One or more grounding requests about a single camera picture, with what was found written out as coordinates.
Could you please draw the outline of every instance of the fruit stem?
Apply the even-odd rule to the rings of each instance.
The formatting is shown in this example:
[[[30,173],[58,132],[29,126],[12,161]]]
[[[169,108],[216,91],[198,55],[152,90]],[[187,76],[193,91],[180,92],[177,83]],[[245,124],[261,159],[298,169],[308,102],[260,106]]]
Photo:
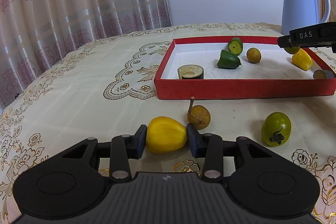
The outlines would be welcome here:
[[[190,97],[190,105],[189,105],[189,109],[188,109],[188,113],[190,114],[191,108],[193,107],[195,101],[195,97],[191,96]]]

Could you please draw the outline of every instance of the cucumber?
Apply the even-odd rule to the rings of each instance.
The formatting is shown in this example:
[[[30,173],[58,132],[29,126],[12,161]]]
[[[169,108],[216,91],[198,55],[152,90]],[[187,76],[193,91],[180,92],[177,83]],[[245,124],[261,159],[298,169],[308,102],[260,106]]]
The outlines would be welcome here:
[[[220,58],[217,63],[219,68],[223,69],[236,69],[241,65],[240,59],[232,52],[222,50],[220,52]]]
[[[227,47],[230,52],[237,56],[243,51],[243,43],[239,37],[232,38]]]

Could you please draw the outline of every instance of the tablecloth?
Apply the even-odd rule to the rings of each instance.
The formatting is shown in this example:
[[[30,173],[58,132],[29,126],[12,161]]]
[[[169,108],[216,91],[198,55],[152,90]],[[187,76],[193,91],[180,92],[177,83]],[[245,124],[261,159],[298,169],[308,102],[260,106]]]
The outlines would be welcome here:
[[[266,23],[191,24],[133,32],[83,45],[29,85],[0,116],[1,223],[19,215],[12,195],[16,177],[73,144],[90,136],[106,142],[120,134],[132,135],[157,116],[187,124],[189,102],[159,100],[153,79],[174,38],[216,35],[281,34],[278,25]],[[335,69],[330,49],[314,51]],[[336,223],[334,96],[197,103],[211,113],[210,125],[200,133],[212,132],[230,141],[247,136],[262,143],[264,119],[275,111],[287,114],[292,122],[290,140],[270,149],[316,176],[321,192],[313,215],[321,223]],[[145,149],[142,159],[130,160],[130,166],[133,174],[170,172],[183,160],[202,168],[202,159],[194,159],[188,147],[160,155]],[[102,160],[100,168],[108,165]],[[231,158],[224,159],[224,170],[225,175],[234,171]]]

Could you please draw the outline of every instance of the silver screw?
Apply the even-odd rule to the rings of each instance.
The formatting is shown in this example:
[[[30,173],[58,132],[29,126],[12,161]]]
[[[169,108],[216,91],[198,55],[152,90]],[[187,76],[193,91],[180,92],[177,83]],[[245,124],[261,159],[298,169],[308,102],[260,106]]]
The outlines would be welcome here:
[[[221,173],[217,170],[207,170],[204,172],[204,175],[209,179],[216,179],[221,176]]]
[[[124,170],[118,170],[118,171],[114,171],[112,173],[112,177],[115,179],[125,179],[128,177],[128,172],[124,171]]]

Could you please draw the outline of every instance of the pink patterned curtain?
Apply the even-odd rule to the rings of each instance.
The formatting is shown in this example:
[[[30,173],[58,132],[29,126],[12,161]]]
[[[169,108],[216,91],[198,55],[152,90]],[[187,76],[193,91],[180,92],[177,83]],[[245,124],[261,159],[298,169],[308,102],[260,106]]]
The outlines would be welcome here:
[[[81,45],[166,26],[167,0],[0,0],[0,113]]]

